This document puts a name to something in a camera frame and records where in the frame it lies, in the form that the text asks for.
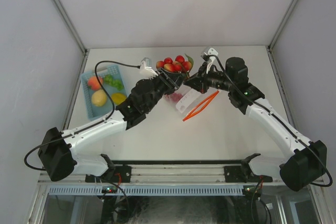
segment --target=fake fruit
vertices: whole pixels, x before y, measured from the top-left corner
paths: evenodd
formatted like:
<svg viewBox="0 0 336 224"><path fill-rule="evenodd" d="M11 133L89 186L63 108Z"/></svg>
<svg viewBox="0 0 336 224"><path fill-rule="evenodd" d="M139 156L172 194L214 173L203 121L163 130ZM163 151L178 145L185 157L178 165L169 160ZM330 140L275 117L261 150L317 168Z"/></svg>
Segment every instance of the fake fruit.
<svg viewBox="0 0 336 224"><path fill-rule="evenodd" d="M124 85L122 84L121 80L113 80L112 87L115 87L116 89L120 91L120 90L123 90Z"/></svg>
<svg viewBox="0 0 336 224"><path fill-rule="evenodd" d="M171 64L171 63L167 63L163 66L163 68L169 72L174 72L175 71L175 68L174 68L174 65Z"/></svg>
<svg viewBox="0 0 336 224"><path fill-rule="evenodd" d="M180 72L182 71L182 66L181 64L173 64L175 72Z"/></svg>
<svg viewBox="0 0 336 224"><path fill-rule="evenodd" d="M114 93L111 95L112 101L116 104L119 105L123 103L126 100L126 95L122 93Z"/></svg>
<svg viewBox="0 0 336 224"><path fill-rule="evenodd" d="M191 64L190 61L185 61L182 63L182 66L183 68L186 70L186 71L189 71L191 70L191 68L193 67L193 65Z"/></svg>
<svg viewBox="0 0 336 224"><path fill-rule="evenodd" d="M182 55L178 55L178 56L176 56L175 61L178 61L179 63L183 63L184 62L184 58L183 58Z"/></svg>
<svg viewBox="0 0 336 224"><path fill-rule="evenodd" d="M188 59L188 61L191 63L191 68L190 68L190 70L193 68L193 66L194 66L194 59L193 58L191 58L189 55L187 55L187 54L185 54L185 56L187 57L187 59Z"/></svg>
<svg viewBox="0 0 336 224"><path fill-rule="evenodd" d="M164 63L165 63L165 64L168 64L168 63L171 64L171 63L173 63L173 60L172 60L172 58L168 57L168 58L165 58L165 59L164 59Z"/></svg>
<svg viewBox="0 0 336 224"><path fill-rule="evenodd" d="M98 77L100 80L100 83L103 84L103 78ZM93 91L101 89L101 86L99 85L98 79L96 76L90 77L88 80L88 87L92 89Z"/></svg>
<svg viewBox="0 0 336 224"><path fill-rule="evenodd" d="M116 89L118 89L119 91L122 90L124 88L122 81L121 80L114 80L112 75L107 74L104 77L104 82L112 87L115 87Z"/></svg>
<svg viewBox="0 0 336 224"><path fill-rule="evenodd" d="M160 60L156 63L156 68L163 68L164 66L164 61Z"/></svg>
<svg viewBox="0 0 336 224"><path fill-rule="evenodd" d="M93 105L97 107L102 107L107 101L107 95L103 90L98 90L95 93L93 93L91 97L91 102Z"/></svg>

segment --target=red fruit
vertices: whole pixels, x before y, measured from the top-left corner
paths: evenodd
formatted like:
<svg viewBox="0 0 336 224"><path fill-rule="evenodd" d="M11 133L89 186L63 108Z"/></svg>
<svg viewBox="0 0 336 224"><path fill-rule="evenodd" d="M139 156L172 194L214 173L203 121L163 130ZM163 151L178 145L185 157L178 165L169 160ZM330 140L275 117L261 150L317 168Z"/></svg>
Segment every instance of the red fruit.
<svg viewBox="0 0 336 224"><path fill-rule="evenodd" d="M175 72L174 65L171 63L167 63L163 66L163 68L169 72Z"/></svg>
<svg viewBox="0 0 336 224"><path fill-rule="evenodd" d="M103 84L103 78L99 77L100 83ZM99 85L98 79L96 76L92 76L88 80L88 87L94 91L101 89L101 86Z"/></svg>
<svg viewBox="0 0 336 224"><path fill-rule="evenodd" d="M173 65L174 66L174 70L175 72L180 72L182 71L182 66L181 64L176 64L176 65Z"/></svg>
<svg viewBox="0 0 336 224"><path fill-rule="evenodd" d="M183 58L182 55L176 56L175 60L178 61L179 63L183 63L184 62L184 58Z"/></svg>
<svg viewBox="0 0 336 224"><path fill-rule="evenodd" d="M163 66L164 66L164 62L162 60L156 63L156 68L163 68Z"/></svg>
<svg viewBox="0 0 336 224"><path fill-rule="evenodd" d="M164 63L165 63L165 64L167 64L167 63L172 64L172 63L173 63L173 60L172 60L172 58L169 58L169 57L168 57L168 58L165 58L165 59L164 59Z"/></svg>
<svg viewBox="0 0 336 224"><path fill-rule="evenodd" d="M185 61L185 62L182 63L182 66L186 71L189 71L192 67L192 64L189 61Z"/></svg>

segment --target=glass panel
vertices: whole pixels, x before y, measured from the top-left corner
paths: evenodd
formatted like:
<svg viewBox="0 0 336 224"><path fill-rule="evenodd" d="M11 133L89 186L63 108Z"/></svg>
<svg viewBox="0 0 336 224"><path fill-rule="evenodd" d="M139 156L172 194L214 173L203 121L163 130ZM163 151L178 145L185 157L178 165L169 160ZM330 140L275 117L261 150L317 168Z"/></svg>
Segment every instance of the glass panel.
<svg viewBox="0 0 336 224"><path fill-rule="evenodd" d="M264 186L251 201L246 196L51 196L45 205L43 224L110 223L319 223L309 191L293 192L285 186Z"/></svg>

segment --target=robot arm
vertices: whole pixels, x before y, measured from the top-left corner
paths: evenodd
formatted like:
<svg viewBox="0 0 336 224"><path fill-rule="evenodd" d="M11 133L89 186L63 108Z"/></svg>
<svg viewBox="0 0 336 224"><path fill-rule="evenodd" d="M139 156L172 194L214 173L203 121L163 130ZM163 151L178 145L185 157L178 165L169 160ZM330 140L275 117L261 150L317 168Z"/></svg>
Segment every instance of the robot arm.
<svg viewBox="0 0 336 224"><path fill-rule="evenodd" d="M171 94L183 83L186 74L158 69L157 73L142 61L140 71L150 79L137 82L127 99L111 114L72 130L47 131L38 156L51 181L59 181L70 174L113 175L115 166L107 155L83 155L81 150L100 139L128 130L146 118L165 94Z"/></svg>
<svg viewBox="0 0 336 224"><path fill-rule="evenodd" d="M107 114L63 132L50 129L43 140L46 145L38 152L50 179L59 181L70 174L113 175L115 166L107 155L82 155L82 148L105 136L136 126L164 94L173 93L182 84L201 93L207 92L209 87L228 91L231 104L257 121L279 146L284 158L253 154L243 160L241 167L246 176L253 172L255 175L281 177L294 191L322 176L325 169L321 163L326 164L326 146L321 141L313 143L281 118L264 94L248 82L248 69L241 58L229 58L225 70L219 61L223 71L217 71L213 65L218 60L217 56L214 48L207 48L202 54L205 62L189 79L185 74L171 73L161 68L156 73L148 67L147 61L143 61L140 70L150 79L140 80L111 116ZM313 156L312 150L321 162Z"/></svg>
<svg viewBox="0 0 336 224"><path fill-rule="evenodd" d="M281 178L294 191L313 182L325 173L327 148L321 141L313 142L287 123L270 105L265 95L248 82L248 69L241 58L229 58L225 69L215 71L213 59L218 52L207 48L202 57L205 62L198 73L184 84L205 93L209 87L228 91L231 104L244 115L257 121L281 149L284 158L264 157L254 154L242 161L246 176L266 175Z"/></svg>

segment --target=clear plastic bag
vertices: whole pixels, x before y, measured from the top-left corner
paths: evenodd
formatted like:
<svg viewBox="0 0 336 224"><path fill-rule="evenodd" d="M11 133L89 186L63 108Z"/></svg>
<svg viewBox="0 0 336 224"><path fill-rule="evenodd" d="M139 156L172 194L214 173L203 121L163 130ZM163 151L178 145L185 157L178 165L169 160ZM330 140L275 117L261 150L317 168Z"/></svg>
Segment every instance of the clear plastic bag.
<svg viewBox="0 0 336 224"><path fill-rule="evenodd" d="M177 91L170 95L165 95L164 98L181 115L183 121L185 121L191 114L195 113L196 115L205 109L219 93L215 89L209 91L206 94L201 94L188 86L182 85Z"/></svg>

